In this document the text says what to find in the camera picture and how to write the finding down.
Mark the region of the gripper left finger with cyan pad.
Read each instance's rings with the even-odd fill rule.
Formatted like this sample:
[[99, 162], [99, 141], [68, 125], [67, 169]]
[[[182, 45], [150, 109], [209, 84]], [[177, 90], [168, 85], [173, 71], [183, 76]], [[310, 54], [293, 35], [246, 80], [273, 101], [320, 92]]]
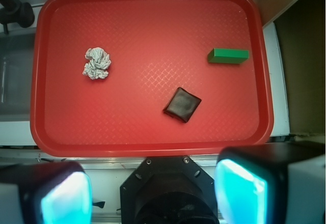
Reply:
[[1, 223], [90, 223], [92, 187], [77, 162], [1, 166]]

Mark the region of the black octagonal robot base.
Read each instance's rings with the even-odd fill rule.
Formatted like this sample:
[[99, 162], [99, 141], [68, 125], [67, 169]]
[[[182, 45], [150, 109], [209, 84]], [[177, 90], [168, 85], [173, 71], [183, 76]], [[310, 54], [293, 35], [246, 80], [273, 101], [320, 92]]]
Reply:
[[214, 180], [188, 156], [148, 157], [120, 186], [122, 223], [219, 223]]

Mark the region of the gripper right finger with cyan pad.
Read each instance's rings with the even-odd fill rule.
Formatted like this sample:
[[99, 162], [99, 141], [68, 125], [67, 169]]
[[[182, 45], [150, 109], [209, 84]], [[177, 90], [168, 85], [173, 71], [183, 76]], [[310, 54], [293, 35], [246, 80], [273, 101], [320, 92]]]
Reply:
[[325, 145], [226, 147], [214, 188], [227, 223], [325, 223]]

